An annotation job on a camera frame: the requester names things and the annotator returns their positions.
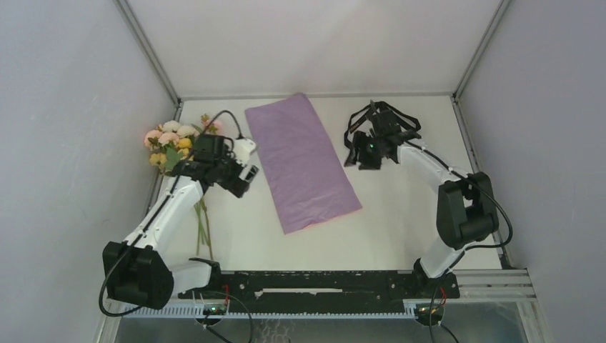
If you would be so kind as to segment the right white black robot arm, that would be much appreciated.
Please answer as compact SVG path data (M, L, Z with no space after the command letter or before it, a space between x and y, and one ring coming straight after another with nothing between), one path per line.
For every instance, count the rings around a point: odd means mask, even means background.
M429 149L419 129L414 117L371 103L349 117L344 165L379 170L382 161L390 159L416 171L434 190L438 237L416 261L412 280L418 295L432 297L442 286L440 277L451 272L466 252L488 248L484 240L507 215L485 173L470 174L449 164Z

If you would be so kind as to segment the purple pink wrapping paper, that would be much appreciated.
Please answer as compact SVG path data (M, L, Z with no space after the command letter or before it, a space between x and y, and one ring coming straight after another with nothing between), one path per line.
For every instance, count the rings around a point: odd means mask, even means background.
M244 115L285 234L362 208L306 95L248 108Z

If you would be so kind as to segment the pink bud fake flower stem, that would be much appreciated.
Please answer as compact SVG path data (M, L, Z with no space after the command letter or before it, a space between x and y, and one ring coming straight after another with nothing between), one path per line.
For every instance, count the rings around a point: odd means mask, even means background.
M224 133L223 123L219 119L212 121L212 117L208 114L202 114L198 124L192 124L194 133L191 135L193 140L197 139L201 134L222 136Z

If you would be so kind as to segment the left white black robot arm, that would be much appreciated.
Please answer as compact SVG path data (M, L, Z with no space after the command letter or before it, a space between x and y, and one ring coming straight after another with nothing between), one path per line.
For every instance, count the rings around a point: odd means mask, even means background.
M160 310L180 293L197 289L207 298L218 296L224 283L218 262L190 257L169 265L169 243L185 214L218 185L240 198L259 171L249 160L257 144L249 137L200 134L192 150L172 168L164 193L141 224L121 242L108 242L102 252L104 281L98 305L112 317L105 299Z

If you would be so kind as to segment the white fake flower stem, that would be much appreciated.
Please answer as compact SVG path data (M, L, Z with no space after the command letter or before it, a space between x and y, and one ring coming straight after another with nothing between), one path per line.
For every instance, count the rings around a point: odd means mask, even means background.
M164 133L175 133L181 138L196 136L199 132L191 125L181 124L177 121L167 121L160 126L160 130Z

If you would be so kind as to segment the black ribbon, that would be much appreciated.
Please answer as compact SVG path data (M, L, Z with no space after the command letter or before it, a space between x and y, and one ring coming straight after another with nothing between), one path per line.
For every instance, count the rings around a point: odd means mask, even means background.
M385 101L371 101L371 104L366 105L349 117L347 129L344 133L344 145L348 149L352 149L354 144L349 136L355 133L366 120L373 121L374 119L379 119L380 122L385 121L390 126L395 125L399 130L404 129L418 132L422 128L417 118L404 114L391 104Z

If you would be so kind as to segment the yellow fake flower stem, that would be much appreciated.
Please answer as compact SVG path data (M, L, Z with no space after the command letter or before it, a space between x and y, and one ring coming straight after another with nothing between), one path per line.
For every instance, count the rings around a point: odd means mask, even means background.
M193 160L193 157L190 156L192 148L193 141L190 136L180 138L178 145L174 148L168 148L166 151L150 151L149 163L157 167L160 174L169 176L179 161ZM209 257L213 259L214 252L210 238L209 217L204 198L201 198L194 205L194 213L197 218L196 255L200 257L205 249Z

